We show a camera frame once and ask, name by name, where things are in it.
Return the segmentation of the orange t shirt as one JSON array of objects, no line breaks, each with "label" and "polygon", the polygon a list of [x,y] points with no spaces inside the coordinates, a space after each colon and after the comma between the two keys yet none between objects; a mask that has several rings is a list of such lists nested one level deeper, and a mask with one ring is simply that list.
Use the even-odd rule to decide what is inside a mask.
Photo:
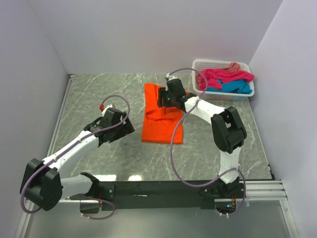
[{"label": "orange t shirt", "polygon": [[142,142],[169,144],[177,123],[183,116],[177,108],[160,108],[157,105],[161,86],[144,85],[145,112],[142,128]]}]

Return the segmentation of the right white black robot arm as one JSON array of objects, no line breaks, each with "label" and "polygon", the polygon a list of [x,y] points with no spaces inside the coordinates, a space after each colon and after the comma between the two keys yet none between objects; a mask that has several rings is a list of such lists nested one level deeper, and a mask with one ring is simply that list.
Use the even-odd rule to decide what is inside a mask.
[{"label": "right white black robot arm", "polygon": [[159,88],[158,106],[181,110],[184,112],[181,120],[192,114],[208,122],[213,140],[220,150],[220,170],[215,179],[197,185],[183,179],[181,182],[190,187],[205,188],[205,192],[210,192],[216,198],[228,198],[236,193],[239,179],[243,176],[238,170],[239,155],[247,138],[238,111],[234,107],[216,106],[196,94],[187,93],[181,80],[175,77],[167,80],[166,87]]}]

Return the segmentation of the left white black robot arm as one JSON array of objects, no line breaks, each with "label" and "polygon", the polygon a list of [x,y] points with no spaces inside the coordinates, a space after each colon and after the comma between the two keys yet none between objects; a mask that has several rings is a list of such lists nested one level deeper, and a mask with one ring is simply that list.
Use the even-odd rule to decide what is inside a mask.
[{"label": "left white black robot arm", "polygon": [[21,188],[20,205],[24,212],[31,213],[24,204],[27,199],[39,209],[49,211],[62,198],[83,195],[87,199],[99,198],[100,181],[89,173],[76,177],[62,176],[82,157],[104,143],[112,143],[134,132],[129,112],[113,107],[103,110],[102,116],[86,125],[70,143],[54,154],[42,159],[32,159],[25,168]]}]

